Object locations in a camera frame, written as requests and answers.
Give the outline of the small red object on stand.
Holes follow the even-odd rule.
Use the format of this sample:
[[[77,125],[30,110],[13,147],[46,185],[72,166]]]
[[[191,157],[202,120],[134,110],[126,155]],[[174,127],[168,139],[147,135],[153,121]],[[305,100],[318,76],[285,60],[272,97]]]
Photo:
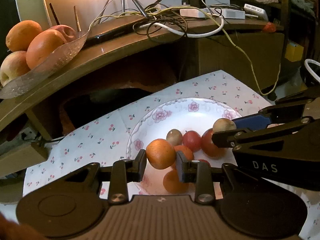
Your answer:
[[[275,33],[277,31],[277,26],[274,23],[268,22],[262,29],[263,33]]]

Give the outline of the cardboard box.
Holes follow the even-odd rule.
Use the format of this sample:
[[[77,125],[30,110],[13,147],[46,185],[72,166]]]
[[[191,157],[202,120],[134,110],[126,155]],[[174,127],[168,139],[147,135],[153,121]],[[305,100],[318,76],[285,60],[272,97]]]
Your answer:
[[[48,159],[46,148],[35,142],[27,142],[6,153],[1,154],[1,177],[21,171],[30,166],[42,163]]]

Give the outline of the cherry print tablecloth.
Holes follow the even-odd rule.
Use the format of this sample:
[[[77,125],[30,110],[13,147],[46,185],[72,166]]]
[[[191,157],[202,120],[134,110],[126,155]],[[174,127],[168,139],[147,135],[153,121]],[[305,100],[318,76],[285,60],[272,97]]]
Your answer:
[[[27,169],[23,198],[16,215],[20,222],[31,221],[36,209],[29,206],[32,192],[92,162],[103,167],[126,158],[130,135],[140,120],[156,107],[176,99],[205,98],[219,101],[241,116],[257,113],[268,106],[258,93],[235,77],[219,70],[180,82],[160,92],[97,118],[69,133],[55,145],[47,161]]]

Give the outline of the large red tomato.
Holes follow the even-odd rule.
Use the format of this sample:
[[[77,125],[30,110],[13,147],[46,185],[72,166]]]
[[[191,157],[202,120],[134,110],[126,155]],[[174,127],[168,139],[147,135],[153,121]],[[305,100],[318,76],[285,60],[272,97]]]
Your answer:
[[[220,159],[225,153],[225,148],[218,148],[212,141],[213,129],[210,128],[204,132],[201,137],[201,149],[210,158]]]

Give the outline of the orange in tray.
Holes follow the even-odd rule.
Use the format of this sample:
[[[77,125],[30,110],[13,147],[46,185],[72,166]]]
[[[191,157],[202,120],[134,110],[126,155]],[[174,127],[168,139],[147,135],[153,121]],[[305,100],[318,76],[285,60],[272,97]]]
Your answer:
[[[27,51],[31,41],[41,32],[42,27],[39,23],[32,20],[21,21],[10,29],[5,43],[12,52]]]
[[[29,44],[26,63],[30,69],[41,64],[54,50],[66,44],[64,36],[57,30],[48,29],[37,35]]]

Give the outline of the red apple in tray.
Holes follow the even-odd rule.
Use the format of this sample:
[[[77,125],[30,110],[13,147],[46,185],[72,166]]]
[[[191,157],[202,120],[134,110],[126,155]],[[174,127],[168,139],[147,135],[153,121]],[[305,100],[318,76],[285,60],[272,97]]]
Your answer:
[[[59,31],[63,35],[63,37],[66,39],[67,42],[72,42],[77,39],[76,31],[68,25],[64,25],[64,24],[55,25],[50,27],[49,29],[54,29]]]

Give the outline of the small red tomato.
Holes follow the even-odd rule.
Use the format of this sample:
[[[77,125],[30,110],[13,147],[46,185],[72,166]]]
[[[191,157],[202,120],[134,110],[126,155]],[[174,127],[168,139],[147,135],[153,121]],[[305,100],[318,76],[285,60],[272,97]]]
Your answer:
[[[197,152],[201,148],[201,137],[195,131],[186,131],[182,138],[183,145],[192,152]]]

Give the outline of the glass fruit tray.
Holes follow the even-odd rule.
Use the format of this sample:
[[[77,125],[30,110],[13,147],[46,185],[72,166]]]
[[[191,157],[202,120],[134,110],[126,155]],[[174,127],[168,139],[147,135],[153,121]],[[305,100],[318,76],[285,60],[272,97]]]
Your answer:
[[[35,88],[42,81],[67,65],[84,46],[89,30],[80,32],[78,38],[54,50],[40,65],[1,87],[1,99],[12,99]]]

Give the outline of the white floral plate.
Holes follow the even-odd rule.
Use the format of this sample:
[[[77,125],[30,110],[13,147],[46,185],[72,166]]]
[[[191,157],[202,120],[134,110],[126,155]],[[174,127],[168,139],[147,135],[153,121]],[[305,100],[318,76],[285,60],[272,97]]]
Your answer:
[[[213,127],[220,118],[234,119],[241,117],[231,107],[219,101],[205,98],[182,98],[168,101],[146,114],[133,129],[126,149],[126,158],[135,159],[140,149],[146,149],[148,144],[156,139],[166,139],[172,129],[179,130],[182,135],[187,131],[195,131],[202,136],[206,130]],[[221,168],[223,163],[236,164],[231,148],[224,148],[220,158],[210,157],[202,149],[194,151],[196,160],[206,160],[211,167]],[[143,180],[135,183],[140,194],[169,195],[163,186],[164,176],[173,170],[153,168],[147,160]]]

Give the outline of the small brown round fruit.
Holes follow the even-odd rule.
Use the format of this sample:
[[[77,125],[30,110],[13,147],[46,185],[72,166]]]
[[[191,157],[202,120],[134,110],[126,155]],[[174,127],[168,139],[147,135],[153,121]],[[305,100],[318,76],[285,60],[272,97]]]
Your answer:
[[[172,129],[167,133],[166,140],[172,144],[172,146],[177,146],[182,144],[183,135],[177,129]]]

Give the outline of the top orange in tray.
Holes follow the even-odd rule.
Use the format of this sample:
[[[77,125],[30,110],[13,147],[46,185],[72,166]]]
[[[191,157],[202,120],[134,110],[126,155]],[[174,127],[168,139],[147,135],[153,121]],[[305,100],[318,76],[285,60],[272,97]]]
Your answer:
[[[12,52],[27,51],[31,41],[41,32],[42,27],[39,23],[32,20],[21,21],[10,29],[5,43]]]

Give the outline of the wooden tv stand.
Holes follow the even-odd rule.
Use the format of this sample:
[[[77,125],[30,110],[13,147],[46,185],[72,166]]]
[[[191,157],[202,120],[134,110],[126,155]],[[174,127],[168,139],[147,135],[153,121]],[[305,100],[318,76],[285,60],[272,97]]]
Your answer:
[[[226,33],[181,38],[164,31],[131,33],[86,47],[27,94],[1,102],[1,135],[12,138],[31,122],[53,139],[143,96],[180,81],[223,70],[263,92],[275,83],[285,36],[263,33],[254,20],[232,21]]]

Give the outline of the black router with antennas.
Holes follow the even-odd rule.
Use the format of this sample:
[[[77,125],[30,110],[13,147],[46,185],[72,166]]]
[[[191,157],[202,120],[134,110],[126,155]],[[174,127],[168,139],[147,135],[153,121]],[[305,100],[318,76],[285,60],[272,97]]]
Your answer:
[[[147,9],[150,9],[152,5],[157,5],[163,0],[156,0],[154,3],[148,5],[146,8],[140,4],[138,0],[131,0],[134,5],[137,7],[138,12],[142,15],[127,15],[114,20],[106,21],[104,23],[98,24],[91,28],[89,31],[88,38],[85,42],[84,47],[93,46],[101,42],[112,40],[116,37],[120,37],[126,34],[133,32],[133,26],[143,25],[149,20],[149,16],[146,12]]]

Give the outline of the yellow apple in tray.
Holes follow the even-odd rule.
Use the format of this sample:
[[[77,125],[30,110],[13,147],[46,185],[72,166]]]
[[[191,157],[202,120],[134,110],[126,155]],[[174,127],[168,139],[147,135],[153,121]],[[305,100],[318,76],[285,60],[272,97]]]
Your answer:
[[[1,85],[30,71],[26,62],[26,51],[15,51],[9,54],[1,64]]]

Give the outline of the small orange mandarin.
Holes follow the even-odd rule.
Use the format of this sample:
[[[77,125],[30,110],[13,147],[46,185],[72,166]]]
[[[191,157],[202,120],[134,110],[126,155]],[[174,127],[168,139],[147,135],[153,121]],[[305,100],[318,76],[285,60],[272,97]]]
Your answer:
[[[177,145],[174,146],[174,149],[176,152],[181,151],[189,161],[194,160],[194,154],[187,146]]]

